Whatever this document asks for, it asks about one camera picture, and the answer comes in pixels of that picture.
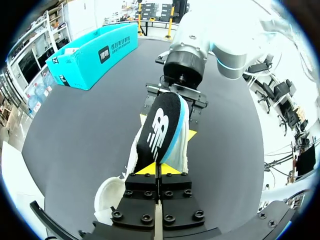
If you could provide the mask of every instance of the shoe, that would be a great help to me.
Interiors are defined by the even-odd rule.
[[[103,224],[112,225],[111,207],[118,207],[130,173],[137,173],[153,162],[166,163],[179,172],[187,173],[188,132],[187,102],[173,92],[159,95],[134,138],[126,173],[122,173],[123,179],[110,177],[99,187],[94,199],[96,219]]]

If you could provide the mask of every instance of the screw head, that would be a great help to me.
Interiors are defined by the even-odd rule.
[[[187,198],[190,198],[190,197],[192,196],[192,191],[191,191],[191,189],[186,189],[186,190],[184,190],[183,195],[184,195],[185,197],[187,197]]]
[[[193,214],[193,219],[197,221],[204,219],[204,217],[205,217],[205,213],[202,210],[198,210]]]
[[[134,192],[132,190],[125,190],[124,195],[126,197],[131,197],[134,194]]]
[[[176,218],[172,214],[167,214],[164,216],[163,221],[166,224],[173,224],[175,222]]]
[[[143,214],[141,217],[141,222],[143,224],[150,224],[152,222],[152,217],[149,214]]]
[[[145,191],[143,195],[146,199],[152,199],[153,197],[153,194],[151,191]]]
[[[266,219],[267,218],[267,214],[265,214],[263,211],[259,212],[259,218]]]
[[[270,220],[268,222],[268,226],[273,229],[275,226],[277,226],[277,222],[275,220]]]
[[[113,211],[111,215],[112,215],[112,219],[117,221],[120,221],[124,217],[123,214],[119,211]]]
[[[173,197],[174,193],[172,191],[166,191],[164,195],[167,199],[170,199]]]

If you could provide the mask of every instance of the new balance logo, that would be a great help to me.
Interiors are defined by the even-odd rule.
[[[160,107],[155,114],[152,128],[154,133],[149,132],[148,139],[146,140],[149,143],[149,148],[151,148],[151,153],[153,154],[154,161],[157,161],[158,158],[158,149],[162,147],[164,143],[167,130],[169,125],[169,118],[167,115],[164,115],[164,111]]]
[[[54,64],[58,64],[59,63],[58,58],[57,57],[52,58],[52,62]]]

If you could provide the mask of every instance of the office chair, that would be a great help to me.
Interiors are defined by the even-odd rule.
[[[255,94],[259,93],[262,97],[262,99],[258,100],[258,103],[262,101],[266,102],[266,105],[268,107],[268,111],[266,112],[267,114],[270,113],[270,106],[271,106],[269,99],[271,99],[274,102],[277,102],[282,96],[290,93],[290,86],[292,86],[292,83],[287,79],[285,82],[281,82],[278,85],[274,86],[272,91],[272,89],[270,88],[270,83],[269,85],[266,84],[265,82],[261,84],[260,82],[257,81],[257,84],[265,91],[266,95],[260,92],[259,90],[255,91]]]

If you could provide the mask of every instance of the black metal bracket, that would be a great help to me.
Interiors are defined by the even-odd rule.
[[[156,97],[162,93],[173,92],[181,95],[187,103],[191,103],[191,109],[189,113],[189,129],[198,131],[202,110],[208,106],[207,96],[200,91],[181,86],[178,84],[172,84],[171,86],[165,86],[165,84],[156,85],[146,84],[147,96],[143,104],[141,114],[148,115],[152,104]]]

